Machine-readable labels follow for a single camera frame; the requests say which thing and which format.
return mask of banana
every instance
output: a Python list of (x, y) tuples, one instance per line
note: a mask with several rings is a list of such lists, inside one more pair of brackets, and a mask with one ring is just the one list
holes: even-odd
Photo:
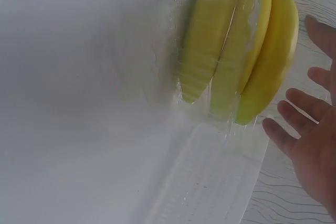
[(291, 65), (299, 31), (294, 0), (272, 0), (265, 41), (242, 92), (236, 122), (246, 125), (272, 101)]
[(180, 66), (183, 100), (193, 103), (214, 75), (237, 0), (197, 0)]
[(210, 110), (217, 119), (230, 116), (237, 87), (241, 93), (248, 81), (265, 38), (270, 11), (271, 0), (238, 0), (211, 84)]

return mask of finger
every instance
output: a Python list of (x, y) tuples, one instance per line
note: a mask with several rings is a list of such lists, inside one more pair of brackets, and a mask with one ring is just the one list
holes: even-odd
[(305, 111), (318, 122), (322, 120), (331, 107), (327, 102), (297, 89), (289, 89), (286, 93), (286, 97), (291, 103)]
[(266, 134), (278, 146), (278, 148), (291, 158), (291, 152), (295, 145), (296, 139), (289, 135), (273, 119), (266, 118), (262, 123)]
[(314, 67), (308, 70), (308, 77), (330, 91), (330, 71), (323, 68)]
[(308, 135), (317, 126), (286, 101), (279, 102), (278, 111), (301, 136)]
[(336, 29), (311, 16), (306, 17), (305, 23), (311, 41), (330, 58), (336, 59)]

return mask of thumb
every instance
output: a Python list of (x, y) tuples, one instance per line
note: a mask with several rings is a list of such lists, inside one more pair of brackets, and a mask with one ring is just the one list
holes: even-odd
[(331, 59), (336, 59), (336, 29), (318, 22), (309, 15), (306, 17), (305, 24), (311, 41)]

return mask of hand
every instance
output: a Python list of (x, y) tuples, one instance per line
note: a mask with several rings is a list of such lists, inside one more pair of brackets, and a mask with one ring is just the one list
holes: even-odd
[[(312, 17), (306, 18), (306, 27), (311, 40), (336, 60), (336, 29)], [(330, 71), (312, 68), (308, 76), (331, 92), (335, 105), (335, 61)], [(272, 119), (264, 120), (265, 132), (292, 160), (298, 179), (307, 193), (321, 202), (336, 220), (336, 106), (296, 89), (288, 90), (286, 97), (314, 121), (299, 113), (287, 101), (281, 101), (278, 104), (279, 113), (301, 138), (292, 137)]]

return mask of white surface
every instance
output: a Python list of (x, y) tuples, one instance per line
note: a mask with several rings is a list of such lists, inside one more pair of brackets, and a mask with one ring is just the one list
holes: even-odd
[[(273, 114), (278, 122), (289, 130), (288, 125), (276, 112), (276, 104), (285, 98), (285, 91), (288, 88), (299, 88), (321, 99), (329, 100), (326, 91), (307, 77), (309, 67), (319, 66), (329, 69), (330, 60), (308, 39), (303, 24), (304, 16), (311, 14), (322, 22), (336, 26), (336, 0), (295, 1), (299, 7), (301, 20), (296, 57), (286, 83), (275, 101), (265, 111), (265, 115)], [(273, 144), (268, 146), (258, 182), (242, 221), (242, 224), (254, 223), (333, 223), (326, 210), (303, 191), (290, 160), (285, 158)]]
[(1, 222), (239, 223), (267, 139), (171, 110), (178, 4), (0, 0)]

